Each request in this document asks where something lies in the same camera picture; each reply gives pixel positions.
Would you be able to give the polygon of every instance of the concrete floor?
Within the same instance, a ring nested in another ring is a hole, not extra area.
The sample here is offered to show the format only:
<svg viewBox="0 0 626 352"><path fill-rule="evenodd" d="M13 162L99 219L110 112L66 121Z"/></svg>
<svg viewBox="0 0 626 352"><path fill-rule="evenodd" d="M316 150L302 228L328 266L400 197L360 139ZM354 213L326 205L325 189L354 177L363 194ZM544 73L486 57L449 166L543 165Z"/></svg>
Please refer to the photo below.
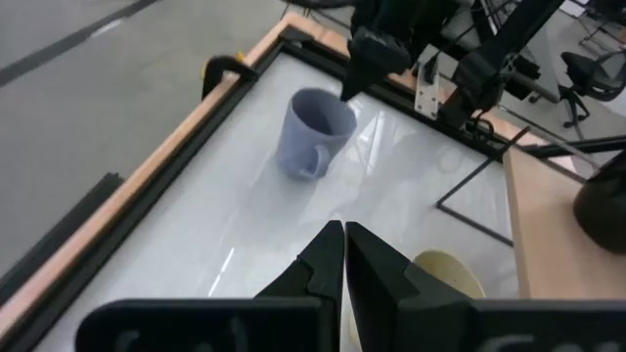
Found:
<svg viewBox="0 0 626 352"><path fill-rule="evenodd" d="M0 67L129 2L0 0ZM185 118L200 100L206 59L246 51L283 9L277 0L161 0L1 87L0 275L106 172L130 175ZM584 32L561 13L547 26L559 80L569 84L559 53L592 55L577 45ZM583 100L592 112L585 137L626 134L626 117ZM576 139L560 127L563 105L511 97L505 105Z"/></svg>

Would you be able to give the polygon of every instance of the wooden table edge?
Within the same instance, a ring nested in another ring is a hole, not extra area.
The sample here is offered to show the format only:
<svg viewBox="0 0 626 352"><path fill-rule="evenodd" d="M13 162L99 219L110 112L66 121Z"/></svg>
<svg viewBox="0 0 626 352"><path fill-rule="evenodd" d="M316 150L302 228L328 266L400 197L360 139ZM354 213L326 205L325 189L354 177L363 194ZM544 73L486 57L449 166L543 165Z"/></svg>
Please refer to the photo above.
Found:
<svg viewBox="0 0 626 352"><path fill-rule="evenodd" d="M511 218L511 233L514 246L515 266L517 270L517 282L519 285L518 292L522 298L530 298L530 282L526 273L526 256L523 248L523 241L519 238L521 232L521 223L519 222L519 208L517 202L517 192L515 191L515 175L512 155L514 153L523 153L511 148L503 158L502 163L505 168L505 179L507 181L507 196L509 198L509 213Z"/></svg>

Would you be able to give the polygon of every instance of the mug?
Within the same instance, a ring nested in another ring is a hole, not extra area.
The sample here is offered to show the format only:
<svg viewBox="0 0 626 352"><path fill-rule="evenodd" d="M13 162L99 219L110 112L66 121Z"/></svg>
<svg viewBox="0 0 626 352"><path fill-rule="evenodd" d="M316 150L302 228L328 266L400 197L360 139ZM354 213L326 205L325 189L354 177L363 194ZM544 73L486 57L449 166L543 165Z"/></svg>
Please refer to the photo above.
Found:
<svg viewBox="0 0 626 352"><path fill-rule="evenodd" d="M356 116L333 93L317 88L290 99L278 145L279 166L291 177L324 177L333 158L356 130Z"/></svg>
<svg viewBox="0 0 626 352"><path fill-rule="evenodd" d="M626 254L626 151L585 182L574 200L574 216L597 245Z"/></svg>

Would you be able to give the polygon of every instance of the white table surface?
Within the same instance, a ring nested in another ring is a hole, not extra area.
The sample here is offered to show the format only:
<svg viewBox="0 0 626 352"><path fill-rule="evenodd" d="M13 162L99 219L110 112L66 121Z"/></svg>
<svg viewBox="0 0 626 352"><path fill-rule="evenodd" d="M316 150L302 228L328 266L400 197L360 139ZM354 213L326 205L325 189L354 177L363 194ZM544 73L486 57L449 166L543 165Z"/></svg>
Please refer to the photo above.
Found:
<svg viewBox="0 0 626 352"><path fill-rule="evenodd" d="M296 182L274 152L287 101L302 87L340 84L277 58L36 350L73 350L80 320L116 299L252 297L332 219L360 222L409 258L446 250L488 296L516 296L513 250L434 207L484 155L361 94L351 102L357 132L328 175ZM504 177L494 163L446 204L509 237ZM342 349L354 348L344 331Z"/></svg>

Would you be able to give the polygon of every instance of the wooden board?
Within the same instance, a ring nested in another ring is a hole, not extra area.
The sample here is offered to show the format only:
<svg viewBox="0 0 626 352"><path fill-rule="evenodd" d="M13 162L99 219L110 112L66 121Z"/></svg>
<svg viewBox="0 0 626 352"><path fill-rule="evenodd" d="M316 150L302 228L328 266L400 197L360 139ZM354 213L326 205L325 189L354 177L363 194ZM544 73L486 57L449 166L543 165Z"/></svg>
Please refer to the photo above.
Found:
<svg viewBox="0 0 626 352"><path fill-rule="evenodd" d="M626 256L597 246L574 218L581 185L516 149L504 163L520 295L626 298Z"/></svg>
<svg viewBox="0 0 626 352"><path fill-rule="evenodd" d="M287 14L277 23L257 45L246 55L245 63L253 65L272 44L286 26L292 25L311 34L317 41L347 56L346 39L340 34L326 29L297 14ZM391 78L410 89L415 89L415 78L407 73L402 76L392 74ZM16 325L20 318L33 308L46 290L76 261L79 254L103 233L111 222L121 214L127 204L136 197L151 180L158 169L188 140L226 94L233 88L237 75L226 77L223 82L191 112L165 141L144 161L126 182L85 222L71 238L0 308L0 338ZM491 113L483 117L494 123L496 132L511 138L519 128L501 120ZM527 136L525 143L537 143L536 137Z"/></svg>

